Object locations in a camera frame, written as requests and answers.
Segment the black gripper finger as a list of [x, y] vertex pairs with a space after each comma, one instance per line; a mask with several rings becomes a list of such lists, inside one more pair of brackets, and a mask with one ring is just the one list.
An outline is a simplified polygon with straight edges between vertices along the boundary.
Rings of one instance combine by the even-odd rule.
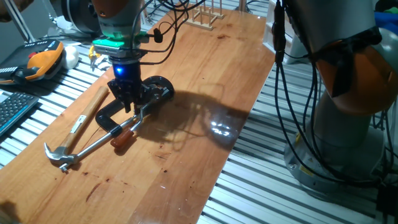
[[119, 80], [111, 80], [108, 82], [108, 87], [114, 95], [115, 99], [121, 101], [124, 105], [125, 112], [131, 111], [130, 95], [124, 83]]
[[147, 86], [145, 84], [140, 84], [140, 86], [135, 86], [133, 88], [133, 105], [134, 105], [134, 113], [138, 114], [139, 110], [146, 103], [146, 91]]

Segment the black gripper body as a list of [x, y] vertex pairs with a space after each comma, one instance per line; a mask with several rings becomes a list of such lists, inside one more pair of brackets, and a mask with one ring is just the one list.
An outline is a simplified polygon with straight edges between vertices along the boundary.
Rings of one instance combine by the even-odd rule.
[[122, 81], [129, 95], [133, 96], [133, 88], [142, 84], [141, 66], [138, 59], [132, 57], [110, 57], [114, 72], [114, 80]]

